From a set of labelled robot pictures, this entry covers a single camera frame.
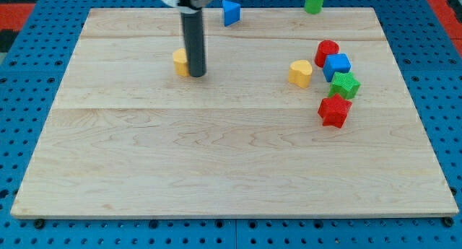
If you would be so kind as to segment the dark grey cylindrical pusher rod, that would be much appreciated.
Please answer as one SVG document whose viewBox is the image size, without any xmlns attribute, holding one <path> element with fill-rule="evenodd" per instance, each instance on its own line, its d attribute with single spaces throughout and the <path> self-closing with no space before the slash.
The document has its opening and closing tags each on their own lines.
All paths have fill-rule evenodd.
<svg viewBox="0 0 462 249">
<path fill-rule="evenodd" d="M 180 16 L 189 74 L 202 77 L 206 73 L 203 12 L 200 9 L 192 14 L 181 13 Z"/>
</svg>

